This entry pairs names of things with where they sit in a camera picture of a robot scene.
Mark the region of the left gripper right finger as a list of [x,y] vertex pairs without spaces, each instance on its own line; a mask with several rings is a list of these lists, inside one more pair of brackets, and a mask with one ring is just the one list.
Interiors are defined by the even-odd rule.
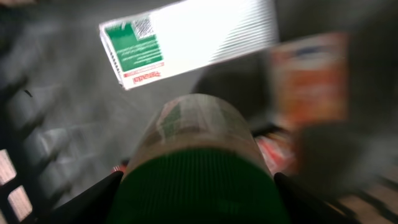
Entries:
[[359,221],[337,212],[283,173],[274,175],[274,183],[292,223],[357,224]]

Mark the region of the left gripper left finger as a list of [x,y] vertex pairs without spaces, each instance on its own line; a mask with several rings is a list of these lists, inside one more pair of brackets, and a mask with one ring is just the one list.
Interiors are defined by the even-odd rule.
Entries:
[[61,194],[41,198],[22,223],[104,223],[110,211],[123,172],[112,172],[66,203],[56,206]]

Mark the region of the red orange snack bar wrapper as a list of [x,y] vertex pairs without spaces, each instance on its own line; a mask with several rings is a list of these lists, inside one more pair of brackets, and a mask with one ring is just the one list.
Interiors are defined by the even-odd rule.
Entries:
[[291,140],[283,134],[214,133],[203,129],[183,129],[170,136],[153,131],[139,142],[130,159],[123,160],[112,172],[128,174],[139,165],[180,151],[209,149],[238,156],[258,166],[269,175],[294,167],[295,153]]

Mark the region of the green lid jar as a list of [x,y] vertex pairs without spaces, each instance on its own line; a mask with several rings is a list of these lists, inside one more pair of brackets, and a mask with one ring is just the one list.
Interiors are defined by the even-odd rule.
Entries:
[[107,223],[289,223],[246,120],[191,94],[155,115],[131,157]]

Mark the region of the orange small carton box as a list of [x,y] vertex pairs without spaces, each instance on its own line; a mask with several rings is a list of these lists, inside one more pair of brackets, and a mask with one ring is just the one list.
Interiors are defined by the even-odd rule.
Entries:
[[276,123],[295,130],[348,115],[348,36],[312,35],[271,48]]

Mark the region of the white green medicine box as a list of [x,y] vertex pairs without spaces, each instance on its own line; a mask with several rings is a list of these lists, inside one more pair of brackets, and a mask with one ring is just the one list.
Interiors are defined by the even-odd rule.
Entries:
[[178,1],[99,24],[119,84],[130,90],[268,48],[273,1]]

